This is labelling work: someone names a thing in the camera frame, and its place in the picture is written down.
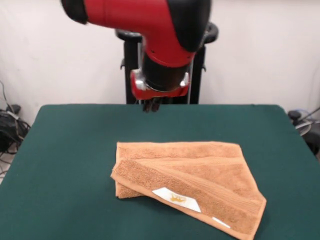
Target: white tag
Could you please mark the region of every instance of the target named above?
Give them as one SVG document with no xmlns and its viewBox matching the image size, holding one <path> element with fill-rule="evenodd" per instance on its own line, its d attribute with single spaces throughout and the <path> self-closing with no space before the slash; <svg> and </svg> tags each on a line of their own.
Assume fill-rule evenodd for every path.
<svg viewBox="0 0 320 240">
<path fill-rule="evenodd" d="M 10 111 L 6 111 L 7 114 L 9 114 L 11 117 L 13 117 L 15 120 L 18 120 L 19 117 L 17 115 L 15 115 L 14 113 L 10 112 Z"/>
<path fill-rule="evenodd" d="M 213 217 L 212 219 L 215 220 L 216 222 L 220 223 L 221 225 L 225 226 L 225 227 L 228 228 L 228 229 L 231 228 L 228 224 L 224 223 L 223 221 L 221 221 L 221 220 L 218 219 L 218 218 Z"/>
<path fill-rule="evenodd" d="M 200 207 L 194 198 L 177 194 L 166 187 L 153 190 L 152 192 L 170 203 L 201 213 Z"/>
</svg>

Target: green felt surface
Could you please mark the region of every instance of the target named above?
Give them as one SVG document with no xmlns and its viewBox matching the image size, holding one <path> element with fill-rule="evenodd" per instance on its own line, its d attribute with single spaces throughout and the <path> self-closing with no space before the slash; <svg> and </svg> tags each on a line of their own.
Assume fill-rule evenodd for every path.
<svg viewBox="0 0 320 240">
<path fill-rule="evenodd" d="M 267 199 L 256 239 L 320 239 L 320 166 L 274 105 L 45 106 L 0 185 L 0 239 L 233 239 L 154 199 L 117 199 L 117 141 L 238 143 Z"/>
</svg>

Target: towel label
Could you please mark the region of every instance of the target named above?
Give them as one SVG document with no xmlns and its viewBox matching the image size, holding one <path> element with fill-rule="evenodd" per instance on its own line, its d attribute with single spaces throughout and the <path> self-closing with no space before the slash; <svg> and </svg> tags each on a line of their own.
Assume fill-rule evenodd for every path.
<svg viewBox="0 0 320 240">
<path fill-rule="evenodd" d="M 160 198 L 162 198 L 172 204 L 176 204 L 181 207 L 191 209 L 193 211 L 201 213 L 200 207 L 194 198 L 177 194 L 177 193 L 169 190 L 166 187 L 162 187 L 157 190 L 153 190 L 152 192 L 155 195 L 157 195 L 158 197 L 160 197 Z"/>
</svg>

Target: red robot arm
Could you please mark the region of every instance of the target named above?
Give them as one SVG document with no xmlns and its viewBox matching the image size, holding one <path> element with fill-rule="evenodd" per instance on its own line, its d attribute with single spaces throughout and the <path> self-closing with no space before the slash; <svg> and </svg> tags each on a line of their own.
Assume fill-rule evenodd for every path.
<svg viewBox="0 0 320 240">
<path fill-rule="evenodd" d="M 188 92 L 189 65 L 202 44 L 211 0 L 61 0 L 73 20 L 143 36 L 142 69 L 131 73 L 137 99 Z"/>
</svg>

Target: orange towel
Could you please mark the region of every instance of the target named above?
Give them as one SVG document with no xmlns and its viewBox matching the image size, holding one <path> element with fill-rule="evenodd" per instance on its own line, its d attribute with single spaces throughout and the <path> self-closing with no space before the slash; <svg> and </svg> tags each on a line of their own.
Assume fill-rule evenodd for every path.
<svg viewBox="0 0 320 240">
<path fill-rule="evenodd" d="M 146 195 L 240 240 L 252 240 L 266 199 L 237 144 L 118 143 L 120 198 Z"/>
</svg>

